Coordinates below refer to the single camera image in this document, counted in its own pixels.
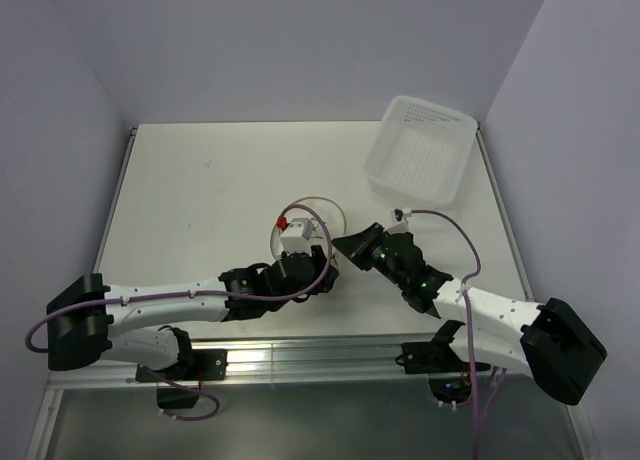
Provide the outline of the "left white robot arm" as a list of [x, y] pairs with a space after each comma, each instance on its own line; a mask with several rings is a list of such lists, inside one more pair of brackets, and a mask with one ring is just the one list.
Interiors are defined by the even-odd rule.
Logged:
[[338, 276], [320, 246], [183, 285], [123, 287], [83, 275], [47, 305], [47, 364], [61, 372], [113, 360], [183, 379], [195, 355], [180, 323], [259, 319], [330, 292]]

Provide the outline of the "white mesh laundry bag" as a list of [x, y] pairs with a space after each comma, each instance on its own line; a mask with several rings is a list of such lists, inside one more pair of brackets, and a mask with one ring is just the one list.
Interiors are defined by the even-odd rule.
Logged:
[[312, 246], [320, 246], [326, 254], [327, 236], [322, 225], [328, 230], [330, 239], [347, 233], [347, 216], [334, 200], [323, 196], [306, 196], [293, 203], [313, 210], [317, 217], [301, 208], [292, 208], [279, 216], [269, 238], [269, 248], [274, 259], [290, 253], [310, 254]]

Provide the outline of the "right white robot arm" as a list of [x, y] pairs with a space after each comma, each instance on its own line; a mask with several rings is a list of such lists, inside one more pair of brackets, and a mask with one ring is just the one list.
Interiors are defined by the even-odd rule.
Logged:
[[357, 268], [393, 283], [415, 311], [442, 320], [431, 340], [402, 345], [396, 363], [408, 375], [504, 368], [532, 378], [554, 400], [577, 405], [607, 357], [568, 303], [526, 302], [463, 286], [427, 264], [410, 232], [389, 233], [374, 223], [332, 245]]

